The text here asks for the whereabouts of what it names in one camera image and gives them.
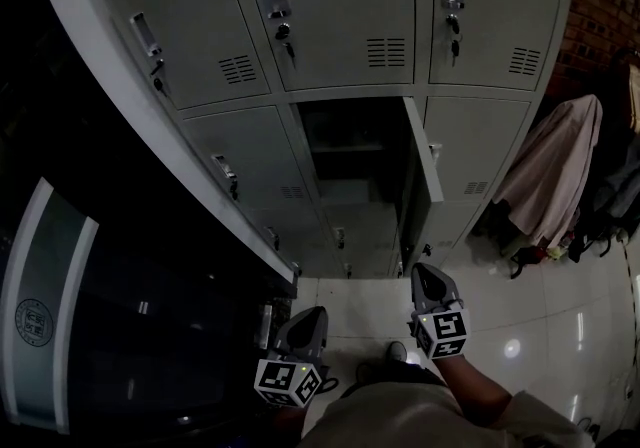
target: forearm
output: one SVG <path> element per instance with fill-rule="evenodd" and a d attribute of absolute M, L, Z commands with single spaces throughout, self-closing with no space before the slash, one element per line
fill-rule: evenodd
<path fill-rule="evenodd" d="M 476 425 L 495 422 L 511 401 L 500 384 L 480 373 L 464 356 L 434 359 L 465 417 Z"/>

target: pink jacket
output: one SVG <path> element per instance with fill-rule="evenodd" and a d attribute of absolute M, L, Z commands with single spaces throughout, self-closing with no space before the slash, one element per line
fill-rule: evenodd
<path fill-rule="evenodd" d="M 565 101 L 524 140 L 493 202 L 505 199 L 509 219 L 529 235 L 555 247 L 575 213 L 598 142 L 602 106 L 594 95 Z"/>

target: wall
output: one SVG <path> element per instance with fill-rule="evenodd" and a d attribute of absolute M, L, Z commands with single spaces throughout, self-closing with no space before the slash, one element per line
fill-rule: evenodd
<path fill-rule="evenodd" d="M 276 272 L 292 271 L 253 231 L 162 111 L 110 21 L 103 0 L 51 0 L 85 63 L 124 118 L 180 182 Z"/>
<path fill-rule="evenodd" d="M 591 92 L 620 47 L 640 48 L 640 0 L 572 0 L 546 94 L 555 102 Z"/>

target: locker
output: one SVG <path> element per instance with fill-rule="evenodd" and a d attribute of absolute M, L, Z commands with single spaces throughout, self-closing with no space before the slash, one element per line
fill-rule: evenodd
<path fill-rule="evenodd" d="M 309 204 L 276 107 L 213 114 L 184 124 L 238 206 L 246 210 Z"/>
<path fill-rule="evenodd" d="M 331 206 L 324 212 L 344 273 L 354 279 L 387 277 L 397 227 L 394 206 Z"/>
<path fill-rule="evenodd" d="M 534 90 L 558 1 L 434 0 L 431 83 Z M 457 17 L 459 35 L 447 22 L 449 15 Z M 460 40 L 455 66 L 454 37 Z"/>
<path fill-rule="evenodd" d="M 414 0 L 257 1 L 287 90 L 413 81 Z"/>
<path fill-rule="evenodd" d="M 428 218 L 429 249 L 421 255 L 421 261 L 436 267 L 442 265 L 478 211 L 478 207 L 479 203 L 445 201 L 433 208 Z M 405 275 L 410 275 L 407 268 L 405 268 Z"/>
<path fill-rule="evenodd" d="M 415 102 L 405 98 L 405 108 L 411 126 L 409 170 L 402 200 L 398 231 L 400 254 L 405 275 L 421 254 L 433 242 L 432 219 L 444 203 L 440 177 L 436 171 L 422 120 Z"/>
<path fill-rule="evenodd" d="M 446 201 L 481 201 L 495 179 L 529 103 L 429 98 L 424 129 Z"/>
<path fill-rule="evenodd" d="M 269 93 L 237 0 L 109 2 L 176 108 Z"/>
<path fill-rule="evenodd" d="M 299 208 L 295 215 L 288 210 L 253 210 L 249 217 L 287 262 L 300 267 L 303 277 L 335 278 L 342 273 L 312 208 Z"/>

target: sleeve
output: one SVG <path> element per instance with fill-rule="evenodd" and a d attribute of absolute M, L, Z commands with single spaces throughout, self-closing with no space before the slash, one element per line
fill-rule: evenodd
<path fill-rule="evenodd" d="M 505 430 L 525 447 L 590 448 L 591 438 L 537 398 L 515 395 L 492 429 Z"/>

